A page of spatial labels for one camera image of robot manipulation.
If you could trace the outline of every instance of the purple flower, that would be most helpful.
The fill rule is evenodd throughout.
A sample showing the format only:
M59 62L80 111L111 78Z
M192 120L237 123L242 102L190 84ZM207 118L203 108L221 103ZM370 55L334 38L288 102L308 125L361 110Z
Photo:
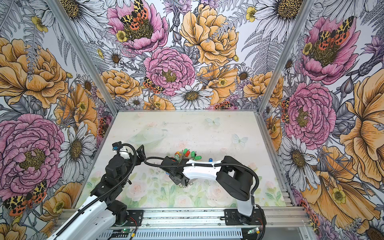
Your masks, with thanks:
M0 123L0 197L26 195L46 180L52 187L61 176L58 168L64 134L59 126L37 114Z
M201 0L201 4L209 5L211 8L217 8L218 0Z
M108 24L111 26L109 32L116 35L117 42L124 46L123 54L134 56L143 52L150 52L160 46L164 46L168 40L168 23L166 17L161 18L153 4L149 6L143 0L144 8L148 10L148 19L139 23L139 29L132 30L126 22L120 19L126 15L131 15L134 5L127 7L125 3L123 8L116 6L107 9Z
M324 50L319 49L319 33L337 29L342 22L336 19L329 21L323 17L314 24L305 38L303 54L299 59L298 70L313 81L322 81L325 85L336 82L355 63L358 54L353 54L356 49L360 31L355 32L356 18L353 19L347 39L340 45L330 43Z
M339 238L338 232L331 226L331 222L321 215L317 215L320 222L320 232L324 239L335 240Z
M155 85L165 88L163 91L165 95L173 96L175 90L191 85L195 81L192 60L186 54L172 48L157 49L143 63L147 70L147 77Z
M285 124L287 135L299 138L310 150L321 147L336 122L331 106L332 96L326 87L320 83L300 83L290 97L289 124Z
M191 0L164 0L163 4L165 5L164 13L167 15L171 12L180 12L185 15L191 10Z

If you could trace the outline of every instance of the orange peony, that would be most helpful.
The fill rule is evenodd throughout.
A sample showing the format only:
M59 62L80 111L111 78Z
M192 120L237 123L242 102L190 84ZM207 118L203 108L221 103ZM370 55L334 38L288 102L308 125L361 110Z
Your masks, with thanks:
M52 53L40 46L36 66L28 75L29 47L21 39L10 43L0 38L0 96L12 97L8 104L18 102L23 94L34 96L49 108L68 93L67 75Z
M64 209L72 208L76 196L81 188L81 183L70 182L56 190L53 197L43 204L43 209L47 212L40 215L40 219L48 222L60 216Z
M207 40L226 22L227 18L209 5L200 4L198 16L191 11L184 15L180 34L188 40L185 45L196 46L200 51L200 63L224 66L236 55L239 33L234 27L220 37Z
M354 105L346 102L356 114L355 126L347 135L340 135L345 153L353 158L353 169L362 181L380 187L384 181L384 69L358 81L354 87Z
M277 117L274 117L273 119L272 117L270 117L266 120L266 127L268 129L269 136L272 139L272 143L276 151L280 148L282 137L280 122L280 118Z
M347 162L340 150L335 147L323 146L315 173L320 179L317 189L301 192L307 199L310 207L328 220L336 217L336 226L344 228L351 224L355 218L361 218L362 225L357 230L363 233L369 228L369 220L380 218L380 211L375 210L376 205L365 198L366 194L360 182L353 181L356 171L352 168L352 162ZM342 161L340 166L335 160Z
M258 96L263 96L271 77L272 71L267 72L266 74L261 73L251 78L251 84L244 86L244 97L256 98ZM269 102L274 108L279 105L279 101L283 98L283 81L284 79L280 75L277 85L273 89L271 98L269 99Z
M96 136L98 127L96 105L80 84L76 84L76 89L71 88L70 97L60 98L57 104L53 112L58 125L71 125L77 130L81 122L84 122L88 124L88 130Z
M220 70L217 66L202 67L196 75L203 81L209 81L205 88L212 88L214 93L210 96L211 105L224 101L230 95L229 91L233 93L236 90L236 83L240 83L237 68Z
M101 78L113 99L118 96L128 100L131 97L142 94L140 82L123 71L105 71L102 72ZM103 98L99 90L97 90L96 94L97 97Z
M168 99L160 98L157 95L154 95L153 99L149 98L149 102L151 103L151 105L153 106L154 109L160 109L160 110L175 109L173 104Z

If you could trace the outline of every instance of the table surface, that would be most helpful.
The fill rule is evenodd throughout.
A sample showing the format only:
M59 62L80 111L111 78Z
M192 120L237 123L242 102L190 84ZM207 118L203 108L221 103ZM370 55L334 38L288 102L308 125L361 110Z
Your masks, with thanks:
M234 157L259 176L255 202L285 206L259 126L251 111L119 112L100 150L76 207L81 206L105 173L113 157L112 143L144 144L146 156L174 156L185 148L202 156L200 161ZM128 208L235 207L236 201L216 181L196 179L187 187L175 185L161 169L136 166L117 197Z

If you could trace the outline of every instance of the red wire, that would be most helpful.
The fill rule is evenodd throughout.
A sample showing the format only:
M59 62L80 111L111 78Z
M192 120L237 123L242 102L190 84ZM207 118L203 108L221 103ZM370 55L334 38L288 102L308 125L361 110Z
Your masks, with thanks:
M132 219L132 220L135 222L136 227L137 227L137 222L136 222L136 220L134 220L132 217L129 217L129 218Z

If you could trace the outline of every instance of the black cable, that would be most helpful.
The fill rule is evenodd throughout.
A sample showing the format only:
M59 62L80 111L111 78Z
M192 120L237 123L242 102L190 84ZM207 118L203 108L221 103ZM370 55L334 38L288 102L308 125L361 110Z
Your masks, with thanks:
M264 210L258 205L256 204L255 205L256 207L258 207L260 209L260 213L262 214L262 224L263 224L263 229L262 229L262 233L260 234L260 237L257 236L257 240L261 240L263 237L264 237L264 234L265 234L265 228L266 228L266 218L265 218L265 214L264 214Z
M90 202L89 204L87 204L85 207L83 207L82 209L79 209L76 213L76 215L71 218L69 220L69 222L67 224L65 224L63 226L62 229L60 229L57 233L56 233L56 237L55 239L65 230L69 227L69 225L71 225L71 223L73 223L73 221L76 220L76 218L78 218L87 208L89 208L90 206L92 206L95 202L99 201L101 198L105 197L106 195L110 194L111 192L113 192L114 190L116 190L116 188L118 188L121 184L123 184L129 177L129 175L132 173L133 171L133 168L135 167L136 165L136 162L137 162L137 153L136 153L136 149L128 144L128 143L124 143L122 145L119 146L119 148L117 149L117 154L120 155L120 152L119 150L123 147L123 146L127 146L127 147L130 147L133 151L133 162L132 162L132 165L131 165L131 168L128 170L128 172L125 174L124 178L119 182L117 183L115 186L113 186L111 189L109 189L107 192L101 194L100 196L98 196L97 198L95 198L92 202Z
M153 163L150 163L150 162L147 162L148 159L160 159L160 160L164 160L164 158L162 157L147 157L145 160L144 160L144 163L151 166L151 167L163 167L163 168L173 168L173 167L190 167L192 166L191 163L189 164L184 164L184 165L159 165L159 164L153 164ZM252 170L250 169L249 167L247 166L244 166L243 164L238 164L238 163L230 163L230 162L225 162L225 163L217 163L217 164L214 164L214 166L212 164L203 164L203 163L195 163L194 166L197 166L197 167L223 167L223 166L232 166L232 167L241 167L241 168L244 168L247 172L249 172L256 180L256 183L255 183L255 186L252 188L251 190L251 203L252 203L252 206L255 205L255 197L253 196L253 194L255 193L256 189L259 187L259 177L257 176L257 174Z
M113 237L117 237L117 236L120 236L120 235L130 235L131 233L130 232L119 232L119 233L114 233L112 234L107 240L111 240Z

